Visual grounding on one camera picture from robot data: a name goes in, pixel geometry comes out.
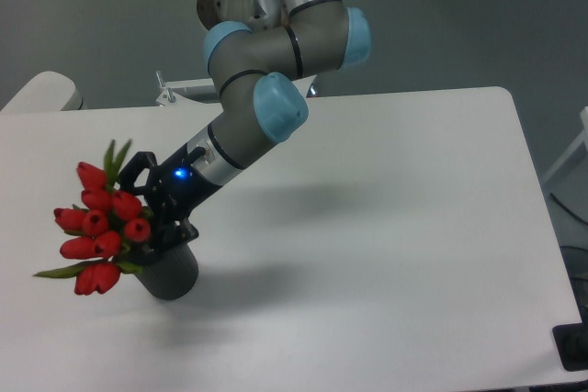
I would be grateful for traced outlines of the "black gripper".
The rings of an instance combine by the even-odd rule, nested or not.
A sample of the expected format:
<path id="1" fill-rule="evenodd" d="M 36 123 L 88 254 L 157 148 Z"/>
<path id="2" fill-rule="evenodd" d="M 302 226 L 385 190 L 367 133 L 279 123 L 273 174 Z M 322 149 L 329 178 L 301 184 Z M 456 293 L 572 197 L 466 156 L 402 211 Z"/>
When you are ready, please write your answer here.
<path id="1" fill-rule="evenodd" d="M 192 165 L 205 152 L 176 152 L 158 164 L 151 151 L 139 151 L 119 172 L 119 189 L 143 196 L 154 214 L 151 235 L 138 248 L 142 255 L 161 255 L 198 238 L 187 219 L 192 210 L 219 191 Z M 138 185 L 142 172 L 143 185 Z"/>

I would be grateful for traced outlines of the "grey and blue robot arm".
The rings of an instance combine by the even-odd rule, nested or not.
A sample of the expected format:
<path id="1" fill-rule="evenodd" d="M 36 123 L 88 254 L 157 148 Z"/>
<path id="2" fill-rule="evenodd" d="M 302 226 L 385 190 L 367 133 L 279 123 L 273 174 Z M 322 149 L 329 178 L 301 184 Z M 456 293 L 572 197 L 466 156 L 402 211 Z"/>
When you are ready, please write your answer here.
<path id="1" fill-rule="evenodd" d="M 260 0 L 251 0 L 258 4 Z M 364 62 L 371 51 L 364 13 L 342 0 L 275 0 L 267 28 L 220 8 L 203 42 L 204 63 L 221 113 L 163 162 L 137 153 L 121 187 L 153 212 L 152 237 L 141 250 L 158 256 L 194 240 L 191 211 L 228 184 L 308 118 L 296 82 Z"/>

